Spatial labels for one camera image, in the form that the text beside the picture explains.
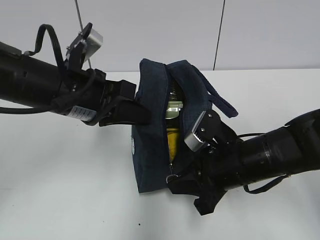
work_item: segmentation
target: white table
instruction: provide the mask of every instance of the white table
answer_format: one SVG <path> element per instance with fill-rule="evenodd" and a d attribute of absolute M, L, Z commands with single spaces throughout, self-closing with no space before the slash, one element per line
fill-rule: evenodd
<path fill-rule="evenodd" d="M 239 134 L 271 131 L 320 108 L 319 69 L 204 74 L 239 111 L 222 117 Z M 139 73 L 107 78 L 138 83 Z M 193 196 L 138 194 L 130 126 L 1 115 L 0 133 L 1 240 L 319 239 L 320 171 L 263 194 L 231 190 L 215 213 L 200 216 Z"/>

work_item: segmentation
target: sticker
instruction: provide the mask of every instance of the sticker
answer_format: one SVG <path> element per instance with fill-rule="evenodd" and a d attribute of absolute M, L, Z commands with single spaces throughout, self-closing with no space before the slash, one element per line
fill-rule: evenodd
<path fill-rule="evenodd" d="M 132 146 L 132 155 L 135 155 L 135 140 L 133 137 L 131 138 L 131 146 Z"/>
<path fill-rule="evenodd" d="M 95 116 L 97 112 L 88 108 L 81 106 L 73 106 L 69 114 L 67 115 L 70 118 L 79 119 L 81 121 L 89 122 Z"/>

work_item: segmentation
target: black strap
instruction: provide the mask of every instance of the black strap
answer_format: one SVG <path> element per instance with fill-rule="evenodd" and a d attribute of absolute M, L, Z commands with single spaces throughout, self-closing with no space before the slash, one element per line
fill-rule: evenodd
<path fill-rule="evenodd" d="M 271 182 L 267 183 L 266 185 L 259 187 L 255 190 L 249 190 L 248 185 L 244 185 L 243 189 L 248 193 L 248 194 L 261 194 L 264 193 L 270 189 L 272 189 L 274 186 L 278 185 L 279 183 L 282 182 L 283 179 L 286 179 L 290 177 L 289 174 L 283 175 L 283 176 L 279 176 L 276 179 L 273 179 Z"/>

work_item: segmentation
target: metal part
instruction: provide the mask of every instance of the metal part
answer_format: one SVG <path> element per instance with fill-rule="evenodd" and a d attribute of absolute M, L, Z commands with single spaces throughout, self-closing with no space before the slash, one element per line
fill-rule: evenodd
<path fill-rule="evenodd" d="M 98 51 L 98 49 L 102 46 L 103 42 L 104 42 L 104 37 L 92 28 L 89 36 L 86 39 L 86 50 L 85 50 L 84 61 L 89 60 L 89 58 L 96 51 Z"/>
<path fill-rule="evenodd" d="M 72 54 L 76 54 L 76 59 L 81 59 L 81 67 L 85 61 L 102 46 L 103 36 L 92 28 L 92 23 L 88 23 L 85 28 L 78 33 L 78 36 L 67 47 L 66 59 L 69 61 Z"/>
<path fill-rule="evenodd" d="M 197 128 L 203 119 L 204 115 L 206 114 L 206 111 L 203 111 L 198 119 L 195 121 L 195 124 L 193 125 L 192 129 L 190 132 L 186 134 L 186 137 L 184 138 L 185 144 L 193 151 L 196 152 L 198 151 L 204 144 L 205 142 L 202 141 L 196 134 Z"/>

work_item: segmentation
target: metal bracket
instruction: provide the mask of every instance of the metal bracket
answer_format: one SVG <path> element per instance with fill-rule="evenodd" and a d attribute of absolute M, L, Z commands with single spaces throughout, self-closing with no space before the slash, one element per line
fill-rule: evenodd
<path fill-rule="evenodd" d="M 83 31 L 80 31 L 78 36 L 73 40 L 70 46 L 67 47 L 66 59 L 70 59 L 70 55 L 79 44 L 84 45 L 82 50 L 83 62 L 87 61 L 93 54 L 102 46 L 104 38 L 92 28 L 92 23 L 89 22 Z"/>

